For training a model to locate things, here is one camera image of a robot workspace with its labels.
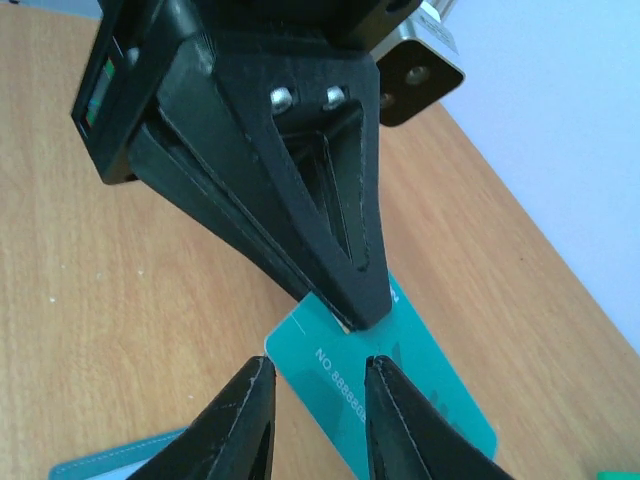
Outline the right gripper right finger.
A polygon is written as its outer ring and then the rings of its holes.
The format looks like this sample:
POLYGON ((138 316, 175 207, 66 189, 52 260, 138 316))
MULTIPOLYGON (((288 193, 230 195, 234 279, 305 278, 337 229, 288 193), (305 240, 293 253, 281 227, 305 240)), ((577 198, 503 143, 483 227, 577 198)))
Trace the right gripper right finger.
POLYGON ((386 356, 365 365, 366 443, 372 479, 509 479, 458 433, 386 356))

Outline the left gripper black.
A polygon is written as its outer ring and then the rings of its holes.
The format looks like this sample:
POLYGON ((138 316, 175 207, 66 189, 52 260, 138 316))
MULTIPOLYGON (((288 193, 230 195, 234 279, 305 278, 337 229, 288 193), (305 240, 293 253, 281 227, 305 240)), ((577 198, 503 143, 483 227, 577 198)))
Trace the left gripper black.
POLYGON ((302 39, 180 44, 221 23, 370 51, 419 5, 103 1, 71 118, 105 184, 137 176, 292 297, 367 330, 391 309, 374 60, 302 39))

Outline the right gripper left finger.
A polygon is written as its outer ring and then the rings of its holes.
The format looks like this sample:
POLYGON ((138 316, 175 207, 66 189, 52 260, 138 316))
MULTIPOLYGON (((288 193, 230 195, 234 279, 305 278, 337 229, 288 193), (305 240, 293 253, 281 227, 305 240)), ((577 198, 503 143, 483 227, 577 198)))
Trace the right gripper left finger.
POLYGON ((132 479, 269 479, 272 476, 276 373, 253 356, 175 440, 132 479))

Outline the teal card numbered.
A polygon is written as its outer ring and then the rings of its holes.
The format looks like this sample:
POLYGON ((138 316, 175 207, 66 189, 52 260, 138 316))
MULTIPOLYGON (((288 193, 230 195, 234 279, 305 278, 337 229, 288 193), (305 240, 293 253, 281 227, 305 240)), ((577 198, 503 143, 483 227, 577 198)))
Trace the teal card numbered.
POLYGON ((313 294, 265 351, 358 479, 505 479, 497 435, 396 280, 392 309, 347 333, 313 294))

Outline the teal card holder wallet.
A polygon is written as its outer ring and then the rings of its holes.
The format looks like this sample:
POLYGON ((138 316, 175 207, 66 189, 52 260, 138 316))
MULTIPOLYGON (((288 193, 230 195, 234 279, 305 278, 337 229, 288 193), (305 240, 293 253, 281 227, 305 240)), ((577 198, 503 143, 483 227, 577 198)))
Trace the teal card holder wallet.
POLYGON ((126 479, 184 431, 185 427, 60 463, 51 468, 48 478, 91 479, 114 473, 117 479, 126 479))

